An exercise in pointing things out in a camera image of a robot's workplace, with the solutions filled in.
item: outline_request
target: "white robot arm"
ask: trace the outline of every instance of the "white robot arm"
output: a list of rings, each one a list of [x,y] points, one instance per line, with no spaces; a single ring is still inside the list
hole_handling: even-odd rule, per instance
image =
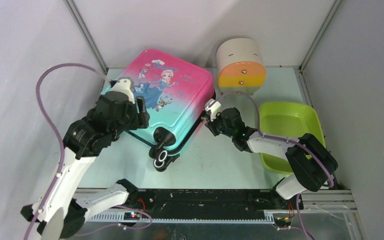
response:
[[[337,161],[312,134],[306,133],[302,137],[265,134],[245,126],[236,108],[222,111],[221,104],[213,99],[205,106],[205,126],[214,136],[223,134],[232,138],[240,151],[269,154],[289,162],[293,174],[282,179],[272,189],[284,200],[306,190],[316,192],[328,179],[319,163],[313,158],[307,158],[308,153],[302,146],[318,158],[330,175],[338,168]]]
[[[149,114],[142,98],[134,99],[132,82],[128,78],[111,82],[111,91],[101,95],[96,106],[82,119],[72,123],[63,139],[64,164],[49,184],[53,186],[44,206],[38,202],[26,205],[21,214],[28,221],[38,213],[37,231],[60,232],[58,238],[74,235],[91,217],[114,206],[124,204],[129,193],[137,188],[129,181],[117,181],[105,191],[85,198],[74,199],[73,195],[91,164],[103,148],[109,147],[125,130],[147,128]]]

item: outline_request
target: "cartoon princess print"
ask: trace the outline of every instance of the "cartoon princess print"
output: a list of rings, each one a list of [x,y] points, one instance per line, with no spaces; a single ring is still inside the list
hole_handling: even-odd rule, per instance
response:
[[[171,69],[162,71],[161,78],[157,81],[150,81],[146,83],[140,83],[133,88],[134,97],[142,96],[145,99],[145,105],[147,109],[157,109],[159,107],[160,96],[163,93],[164,88],[171,88],[174,85],[178,85],[179,82],[170,83],[174,72]],[[151,87],[151,84],[159,84],[158,86]]]

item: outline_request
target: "suitcase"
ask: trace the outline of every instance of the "suitcase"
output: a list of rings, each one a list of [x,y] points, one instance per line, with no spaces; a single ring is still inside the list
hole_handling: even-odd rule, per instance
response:
[[[162,172],[202,126],[205,104],[216,95],[213,75],[182,59],[148,49],[116,80],[120,78],[132,80],[134,97],[144,98],[150,116],[148,128],[127,132],[150,146],[153,166]]]

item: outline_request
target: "green plastic bin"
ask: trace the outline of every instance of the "green plastic bin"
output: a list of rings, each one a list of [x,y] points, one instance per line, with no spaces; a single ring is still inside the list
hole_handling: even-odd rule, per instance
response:
[[[260,128],[264,133],[285,137],[301,137],[310,133],[326,147],[319,117],[308,105],[296,102],[266,102],[260,106],[259,115]],[[260,156],[267,170],[287,175],[293,173],[288,161],[265,153]]]

